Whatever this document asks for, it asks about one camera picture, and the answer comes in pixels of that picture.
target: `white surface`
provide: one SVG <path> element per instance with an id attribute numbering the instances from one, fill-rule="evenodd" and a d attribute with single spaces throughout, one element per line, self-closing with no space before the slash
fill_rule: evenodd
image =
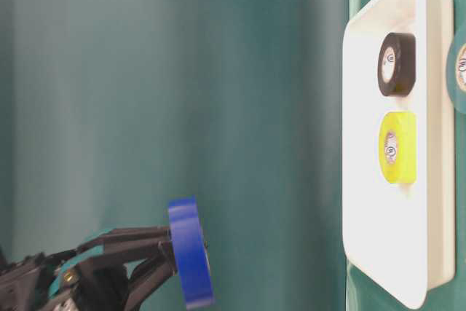
<path id="1" fill-rule="evenodd" d="M 407 307 L 454 275 L 454 124 L 444 67 L 452 0 L 371 0 L 343 42 L 343 241 L 348 259 Z M 384 97 L 379 50 L 389 32 L 416 37 L 416 83 Z M 389 184 L 378 135 L 390 111 L 416 114 L 417 180 Z"/>

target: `teal wall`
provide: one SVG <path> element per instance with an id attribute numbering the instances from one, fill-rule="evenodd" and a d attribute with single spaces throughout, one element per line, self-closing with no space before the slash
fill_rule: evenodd
<path id="1" fill-rule="evenodd" d="M 13 225 L 13 0 L 0 0 L 0 247 L 11 256 Z"/>
<path id="2" fill-rule="evenodd" d="M 194 194 L 214 310 L 344 309 L 347 0 L 2 1 L 14 258 Z M 177 277 L 156 306 L 183 309 Z"/>
<path id="3" fill-rule="evenodd" d="M 356 13 L 369 0 L 349 0 Z M 466 0 L 454 0 L 455 30 L 466 20 Z M 466 116 L 456 112 L 457 179 L 457 273 L 455 278 L 428 293 L 421 311 L 456 311 L 466 308 Z M 356 267 L 349 264 L 347 274 L 347 311 L 408 310 Z"/>

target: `tape roll core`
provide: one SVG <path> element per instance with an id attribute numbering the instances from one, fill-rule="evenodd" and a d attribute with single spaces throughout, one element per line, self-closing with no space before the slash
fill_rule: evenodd
<path id="1" fill-rule="evenodd" d="M 391 184 L 416 181 L 416 116 L 411 112 L 390 112 L 379 132 L 379 163 Z"/>
<path id="2" fill-rule="evenodd" d="M 466 114 L 466 24 L 457 31 L 446 61 L 446 88 L 454 108 Z"/>
<path id="3" fill-rule="evenodd" d="M 409 33 L 388 33 L 379 53 L 379 89 L 383 96 L 407 96 L 416 81 L 416 39 Z"/>

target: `partial tape roll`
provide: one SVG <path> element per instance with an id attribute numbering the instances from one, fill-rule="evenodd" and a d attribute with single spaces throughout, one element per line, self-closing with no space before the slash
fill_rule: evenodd
<path id="1" fill-rule="evenodd" d="M 188 310 L 215 302 L 204 237 L 196 200 L 186 198 L 168 205 L 173 253 Z"/>
<path id="2" fill-rule="evenodd" d="M 450 46 L 446 88 L 454 108 L 466 114 L 466 25 L 460 28 Z"/>
<path id="3" fill-rule="evenodd" d="M 383 96 L 407 96 L 416 81 L 416 38 L 409 33 L 389 33 L 382 43 L 377 66 Z"/>
<path id="4" fill-rule="evenodd" d="M 391 184 L 416 181 L 416 116 L 411 112 L 390 112 L 380 126 L 379 163 Z"/>

